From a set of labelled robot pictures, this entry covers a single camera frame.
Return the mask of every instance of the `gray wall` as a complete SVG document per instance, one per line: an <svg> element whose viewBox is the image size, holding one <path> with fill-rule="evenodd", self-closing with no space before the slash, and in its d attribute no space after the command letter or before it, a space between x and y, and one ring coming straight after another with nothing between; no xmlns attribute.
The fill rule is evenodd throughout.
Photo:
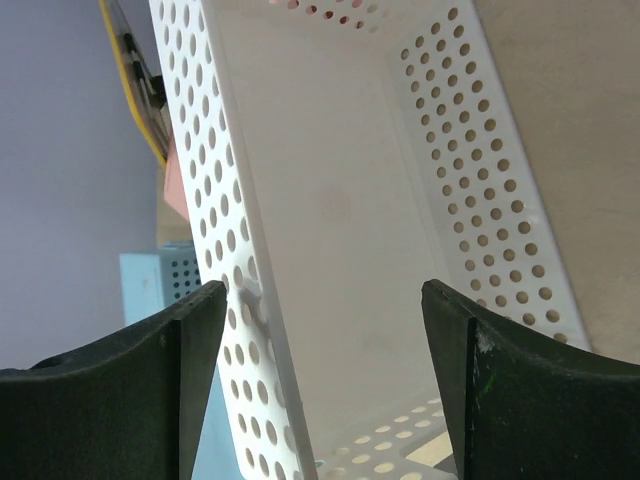
<svg viewBox="0 0 640 480"><path fill-rule="evenodd" d="M148 4L122 3L154 57ZM155 244L155 178L98 1L3 2L0 368L123 326L118 254Z"/></svg>

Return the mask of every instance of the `perforated blue box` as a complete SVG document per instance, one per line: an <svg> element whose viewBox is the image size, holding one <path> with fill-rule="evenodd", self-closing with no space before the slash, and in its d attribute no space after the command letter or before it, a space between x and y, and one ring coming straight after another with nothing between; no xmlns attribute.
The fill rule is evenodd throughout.
<svg viewBox="0 0 640 480"><path fill-rule="evenodd" d="M201 284L191 243L169 244L149 252L124 253L120 255L120 274L127 325L163 310ZM192 478L242 479L217 369Z"/></svg>

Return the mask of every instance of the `wooden surface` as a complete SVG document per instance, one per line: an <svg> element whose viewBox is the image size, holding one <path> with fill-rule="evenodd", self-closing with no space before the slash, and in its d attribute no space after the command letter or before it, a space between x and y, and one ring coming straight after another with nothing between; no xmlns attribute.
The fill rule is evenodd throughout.
<svg viewBox="0 0 640 480"><path fill-rule="evenodd" d="M478 8L593 345L640 363L640 0Z"/></svg>

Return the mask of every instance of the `perforated basket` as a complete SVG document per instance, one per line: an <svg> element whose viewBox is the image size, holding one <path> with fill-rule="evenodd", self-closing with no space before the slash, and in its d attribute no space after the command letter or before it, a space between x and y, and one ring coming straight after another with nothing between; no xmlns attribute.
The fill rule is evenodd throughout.
<svg viewBox="0 0 640 480"><path fill-rule="evenodd" d="M246 478L440 475L428 279L589 348L470 0L150 3Z"/></svg>

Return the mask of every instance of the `pink paper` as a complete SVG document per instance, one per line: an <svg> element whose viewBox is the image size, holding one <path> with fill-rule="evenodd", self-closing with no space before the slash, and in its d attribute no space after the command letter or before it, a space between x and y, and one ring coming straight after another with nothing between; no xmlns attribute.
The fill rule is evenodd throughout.
<svg viewBox="0 0 640 480"><path fill-rule="evenodd" d="M176 141L171 136L169 144L169 156L167 158L167 169L164 177L164 201L169 204L181 217L189 220L187 209L187 198L184 194L182 175L180 173L180 163L178 162L178 152L176 151Z"/></svg>

